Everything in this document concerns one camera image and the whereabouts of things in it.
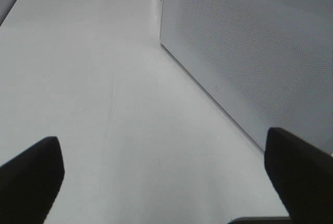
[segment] white surface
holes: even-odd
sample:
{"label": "white surface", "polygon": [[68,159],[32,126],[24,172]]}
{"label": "white surface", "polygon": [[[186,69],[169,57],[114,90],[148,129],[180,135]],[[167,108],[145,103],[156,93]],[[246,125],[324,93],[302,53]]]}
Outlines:
{"label": "white surface", "polygon": [[333,151],[333,0],[164,0],[162,18],[163,45],[260,146],[276,126]]}
{"label": "white surface", "polygon": [[18,0],[0,27],[0,164],[48,135],[46,223],[287,215],[263,153],[159,43],[157,0]]}

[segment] white table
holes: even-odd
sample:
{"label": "white table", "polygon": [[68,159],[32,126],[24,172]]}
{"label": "white table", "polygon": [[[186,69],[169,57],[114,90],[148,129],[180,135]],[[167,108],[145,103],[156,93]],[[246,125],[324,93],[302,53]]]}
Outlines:
{"label": "white table", "polygon": [[263,152],[159,43],[157,0],[18,0],[0,27],[0,164],[48,135],[46,223],[287,215]]}

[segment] white speaker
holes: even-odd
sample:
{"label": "white speaker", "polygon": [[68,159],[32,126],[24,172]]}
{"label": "white speaker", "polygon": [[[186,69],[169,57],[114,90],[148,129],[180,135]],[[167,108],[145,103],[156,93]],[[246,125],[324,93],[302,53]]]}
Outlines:
{"label": "white speaker", "polygon": [[333,0],[163,0],[160,40],[262,148],[333,151]]}

